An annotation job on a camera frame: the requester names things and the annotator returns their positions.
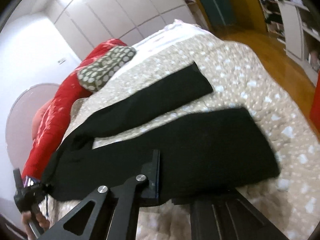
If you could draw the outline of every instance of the metal bolt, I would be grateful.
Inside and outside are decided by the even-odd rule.
[[[146,178],[147,178],[147,177],[146,177],[145,175],[140,174],[140,175],[138,175],[138,176],[136,177],[136,180],[137,180],[137,181],[144,181]]]
[[[108,191],[108,187],[107,186],[100,186],[98,187],[98,192],[99,193],[105,193]]]

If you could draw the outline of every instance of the green polka dot fabric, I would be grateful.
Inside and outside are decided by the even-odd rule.
[[[80,85],[90,92],[99,91],[134,55],[136,50],[133,47],[113,47],[103,57],[79,70],[77,76]]]

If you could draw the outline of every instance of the bed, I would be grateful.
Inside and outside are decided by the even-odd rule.
[[[238,190],[289,239],[308,239],[320,220],[319,143],[298,106],[269,76],[256,54],[244,44],[222,41],[198,26],[178,20],[134,48],[137,54],[133,60],[100,91],[73,104],[64,138],[95,111],[195,61],[214,93],[140,127],[109,138],[96,138],[93,147],[136,137],[189,113],[244,105],[276,150],[282,169],[278,179]],[[51,226],[78,203],[57,202],[49,196]],[[41,211],[46,213],[45,202]],[[170,202],[141,208],[136,239],[191,239],[188,209]]]

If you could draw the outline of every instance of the black trousers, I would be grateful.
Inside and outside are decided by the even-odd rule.
[[[130,104],[121,101],[119,106],[115,104],[96,112],[74,130],[45,170],[43,182],[53,186],[50,194],[60,201],[81,200],[100,185],[123,184],[129,177],[138,175],[144,163],[151,161],[153,149],[161,152],[161,203],[172,197],[276,177],[279,168],[273,151],[244,108],[189,114],[136,138],[92,149],[94,137],[110,136],[138,126],[187,103],[182,97],[192,94],[191,101],[212,91],[194,67],[181,70],[187,75],[176,72],[172,74],[175,76],[168,76],[173,78],[170,82],[159,81],[164,86],[153,90],[152,86],[159,85],[157,82],[124,100],[130,100]],[[164,107],[162,100],[166,101],[167,94],[163,92],[189,75],[191,80],[199,76],[197,86],[177,89],[179,97],[172,96]],[[199,88],[202,94],[193,94]],[[123,115],[117,115],[117,108]],[[107,122],[112,118],[114,126]]]

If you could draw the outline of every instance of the wooden floor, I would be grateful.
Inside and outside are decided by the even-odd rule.
[[[265,69],[297,103],[320,140],[320,133],[309,119],[315,87],[302,68],[291,60],[284,51],[284,44],[267,34],[251,30],[225,29],[215,33],[222,40],[247,44],[259,57]]]

